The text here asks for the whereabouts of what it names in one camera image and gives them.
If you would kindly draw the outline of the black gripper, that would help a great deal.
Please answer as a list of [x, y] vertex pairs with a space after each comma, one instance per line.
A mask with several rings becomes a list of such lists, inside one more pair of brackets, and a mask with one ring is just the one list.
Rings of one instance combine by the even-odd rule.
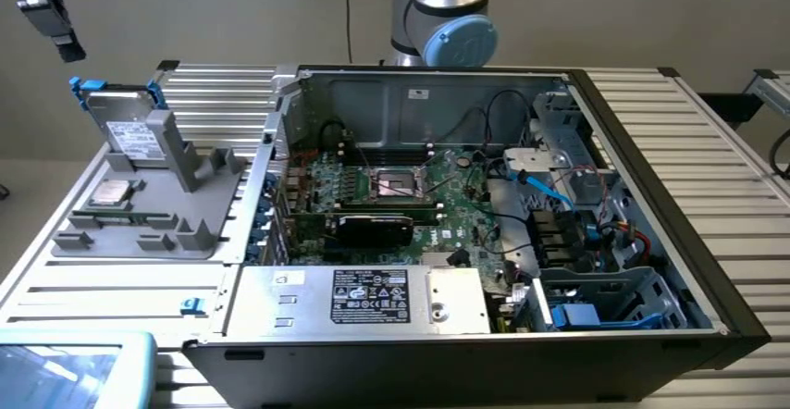
[[63, 0], [16, 0], [16, 6], [39, 31], [48, 37], [66, 63], [84, 60], [87, 53], [78, 40]]

